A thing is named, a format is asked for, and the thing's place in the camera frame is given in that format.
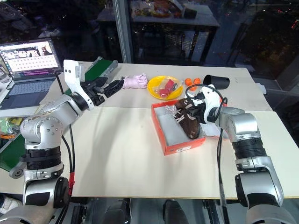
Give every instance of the orange shoebox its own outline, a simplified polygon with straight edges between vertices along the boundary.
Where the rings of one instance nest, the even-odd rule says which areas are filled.
[[[155,129],[157,131],[164,155],[179,153],[179,152],[200,146],[206,140],[205,137],[202,137],[202,138],[198,138],[195,140],[189,140],[189,141],[181,142],[181,143],[174,144],[174,145],[167,144],[166,137],[165,137],[165,134],[163,133],[163,130],[160,126],[160,122],[159,122],[158,116],[156,114],[155,108],[172,106],[176,102],[177,102],[177,100],[171,100],[171,101],[166,101],[166,102],[162,102],[162,103],[158,103],[158,104],[152,104],[152,106],[151,106],[151,116],[152,116],[152,119],[153,119],[153,122],[155,125]]]

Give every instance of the brown shoe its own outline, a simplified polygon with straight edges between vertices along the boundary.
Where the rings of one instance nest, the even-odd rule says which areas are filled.
[[[191,117],[187,110],[181,111],[180,118],[177,119],[177,122],[181,125],[184,132],[186,133],[189,139],[196,139],[200,133],[200,125],[197,118]]]
[[[179,109],[188,109],[189,107],[193,106],[193,101],[190,98],[182,98],[178,100],[174,105],[176,108]]]

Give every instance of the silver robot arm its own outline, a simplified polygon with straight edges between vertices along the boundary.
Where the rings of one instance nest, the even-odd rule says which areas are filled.
[[[215,123],[223,128],[235,151],[235,176],[240,204],[248,207],[247,224],[295,224],[290,213],[282,208],[284,194],[272,160],[265,149],[256,118],[244,110],[222,107],[220,97],[207,87],[202,88],[204,101],[202,123]]]
[[[115,67],[117,61],[108,69],[111,72]],[[123,84],[123,80],[116,80],[101,89],[108,77],[82,83],[81,71],[77,61],[64,60],[64,78],[72,94],[61,95],[45,105],[38,114],[22,122],[21,134],[25,138],[26,154],[11,170],[10,176],[20,178],[24,175],[23,206],[0,217],[1,224],[48,224],[56,209],[68,203],[73,180],[69,184],[67,178],[61,177],[64,170],[60,152],[62,135],[84,110],[92,110],[105,101],[98,95],[99,91],[110,97]]]

